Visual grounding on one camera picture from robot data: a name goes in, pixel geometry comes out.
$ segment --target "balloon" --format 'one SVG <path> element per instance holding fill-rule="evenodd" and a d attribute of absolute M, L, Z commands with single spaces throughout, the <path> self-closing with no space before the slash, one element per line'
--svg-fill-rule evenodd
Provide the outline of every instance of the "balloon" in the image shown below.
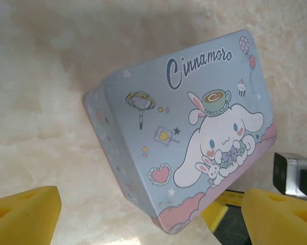
<path fill-rule="evenodd" d="M 253 55 L 250 55 L 249 60 L 250 60 L 250 66 L 251 66 L 251 68 L 254 69 L 254 68 L 255 68 L 255 65 L 256 65 L 255 57 L 254 57 Z"/>
<path fill-rule="evenodd" d="M 240 48 L 244 54 L 247 54 L 250 50 L 249 40 L 246 37 L 240 38 Z"/>

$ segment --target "polka dot pattern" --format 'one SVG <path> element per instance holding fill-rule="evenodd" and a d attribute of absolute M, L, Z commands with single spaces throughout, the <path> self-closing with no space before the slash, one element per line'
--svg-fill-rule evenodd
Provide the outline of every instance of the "polka dot pattern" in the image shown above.
<path fill-rule="evenodd" d="M 249 52 L 250 49 L 249 40 L 247 40 L 246 37 L 240 38 L 240 48 L 244 54 L 247 54 Z"/>

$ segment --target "bunny ears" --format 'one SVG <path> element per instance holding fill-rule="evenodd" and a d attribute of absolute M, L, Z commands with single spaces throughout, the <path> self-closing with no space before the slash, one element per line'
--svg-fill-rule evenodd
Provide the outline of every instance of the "bunny ears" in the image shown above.
<path fill-rule="evenodd" d="M 193 104 L 198 108 L 192 110 L 188 116 L 190 124 L 195 125 L 198 122 L 199 117 L 205 117 L 204 113 L 205 109 L 201 100 L 195 94 L 193 94 L 192 92 L 188 92 L 187 94 L 190 97 L 190 100 L 193 102 Z"/>
<path fill-rule="evenodd" d="M 207 158 L 206 156 L 202 156 L 202 160 L 205 164 L 201 163 L 201 162 L 197 162 L 195 164 L 195 168 L 198 171 L 201 171 L 205 174 L 209 174 L 209 168 L 213 166 L 213 164 L 211 163 L 210 159 Z"/>

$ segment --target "white puppy character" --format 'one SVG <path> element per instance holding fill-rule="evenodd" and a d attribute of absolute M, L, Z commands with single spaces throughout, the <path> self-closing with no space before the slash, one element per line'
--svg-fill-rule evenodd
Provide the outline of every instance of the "white puppy character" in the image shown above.
<path fill-rule="evenodd" d="M 218 91 L 215 94 L 221 94 L 221 98 L 227 97 L 229 93 L 229 91 L 215 91 Z M 211 97 L 214 94 L 210 92 L 207 95 Z M 238 104 L 229 108 L 230 93 L 228 95 L 228 99 L 224 100 L 226 102 L 218 104 L 221 109 L 212 114 L 207 110 L 211 108 L 210 104 L 204 106 L 198 97 L 191 92 L 188 93 L 191 101 L 197 106 L 197 109 L 189 114 L 190 123 L 195 125 L 199 117 L 204 117 L 204 120 L 201 127 L 191 136 L 184 162 L 174 173 L 174 181 L 178 187 L 193 185 L 202 173 L 208 174 L 211 179 L 214 179 L 214 185 L 218 185 L 225 177 L 243 165 L 247 156 L 253 153 L 254 137 L 249 134 L 244 136 L 244 134 L 247 131 L 259 131 L 263 126 L 264 117 L 261 113 L 250 113 Z M 219 167 L 216 175 L 212 172 L 215 166 Z"/>

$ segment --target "box side panel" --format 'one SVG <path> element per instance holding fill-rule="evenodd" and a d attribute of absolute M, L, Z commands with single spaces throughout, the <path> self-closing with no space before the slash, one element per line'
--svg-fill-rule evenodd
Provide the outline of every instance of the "box side panel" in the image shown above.
<path fill-rule="evenodd" d="M 123 195 L 146 214 L 154 215 L 146 190 L 106 101 L 104 88 L 110 79 L 113 76 L 108 76 L 86 95 L 85 108 Z"/>

